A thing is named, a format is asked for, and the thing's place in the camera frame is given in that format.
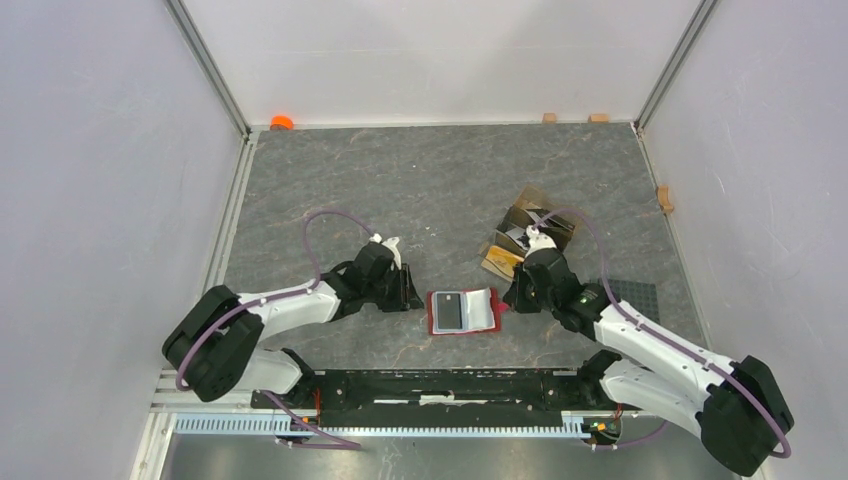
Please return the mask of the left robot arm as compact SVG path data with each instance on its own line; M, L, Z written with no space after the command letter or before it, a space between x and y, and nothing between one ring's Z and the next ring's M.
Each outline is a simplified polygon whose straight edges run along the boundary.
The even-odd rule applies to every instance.
M273 340L352 316L366 304L383 313L424 306L396 238L373 237L353 260L294 287L236 293L214 286L167 337L162 354L176 370L176 389L202 402L217 401L233 389L256 389L302 407L313 397L314 381L293 352L272 350Z

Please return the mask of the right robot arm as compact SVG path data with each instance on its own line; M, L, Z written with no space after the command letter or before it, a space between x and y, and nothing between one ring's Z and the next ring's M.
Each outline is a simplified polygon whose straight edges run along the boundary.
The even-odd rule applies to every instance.
M770 457L790 456L794 419L760 359L733 360L683 339L618 299L607 281L581 283L555 248L517 263L503 300L518 313L547 312L602 345L577 382L585 405L613 401L660 417L739 476L752 476Z

